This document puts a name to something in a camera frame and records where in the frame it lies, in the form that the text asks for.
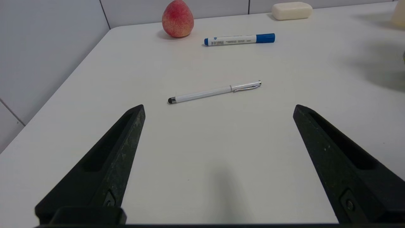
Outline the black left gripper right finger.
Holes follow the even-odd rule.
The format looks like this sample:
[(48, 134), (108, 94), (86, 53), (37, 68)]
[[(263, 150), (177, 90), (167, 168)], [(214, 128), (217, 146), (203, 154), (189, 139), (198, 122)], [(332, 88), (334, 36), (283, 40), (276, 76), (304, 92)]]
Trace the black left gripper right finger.
[(314, 110), (293, 119), (340, 224), (404, 224), (404, 180)]

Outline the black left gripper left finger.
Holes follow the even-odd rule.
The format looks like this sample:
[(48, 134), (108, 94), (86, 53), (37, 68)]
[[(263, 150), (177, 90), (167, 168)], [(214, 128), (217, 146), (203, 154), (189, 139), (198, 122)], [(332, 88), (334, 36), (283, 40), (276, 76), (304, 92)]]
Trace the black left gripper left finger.
[(35, 206), (40, 225), (122, 225), (127, 188), (146, 113), (127, 110)]

